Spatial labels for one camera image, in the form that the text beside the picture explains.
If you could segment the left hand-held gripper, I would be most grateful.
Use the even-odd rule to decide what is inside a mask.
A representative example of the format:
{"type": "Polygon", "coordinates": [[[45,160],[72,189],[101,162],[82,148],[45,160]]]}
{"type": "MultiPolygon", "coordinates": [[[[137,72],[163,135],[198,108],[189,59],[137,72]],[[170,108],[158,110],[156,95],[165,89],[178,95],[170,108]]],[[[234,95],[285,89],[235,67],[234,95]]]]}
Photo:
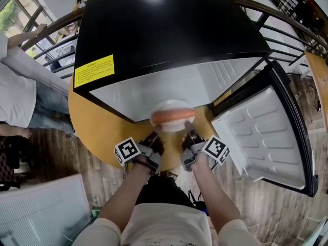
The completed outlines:
{"type": "Polygon", "coordinates": [[[159,173],[162,165],[163,144],[159,138],[162,126],[157,125],[149,136],[136,143],[132,137],[120,142],[114,148],[114,154],[119,164],[124,167],[134,162],[139,155],[146,157],[146,165],[152,173],[159,173]]]}

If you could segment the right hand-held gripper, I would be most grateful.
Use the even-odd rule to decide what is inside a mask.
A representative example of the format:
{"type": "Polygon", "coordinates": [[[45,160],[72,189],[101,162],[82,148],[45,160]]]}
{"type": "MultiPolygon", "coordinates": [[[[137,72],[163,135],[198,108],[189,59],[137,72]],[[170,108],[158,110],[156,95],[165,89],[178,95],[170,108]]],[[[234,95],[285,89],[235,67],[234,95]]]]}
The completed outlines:
{"type": "Polygon", "coordinates": [[[217,136],[212,135],[208,140],[204,140],[198,135],[196,128],[189,120],[184,123],[184,127],[187,135],[181,145],[183,153],[180,160],[186,171],[192,171],[191,165],[196,161],[197,154],[200,153],[214,159],[219,165],[225,162],[230,150],[217,136]]]}

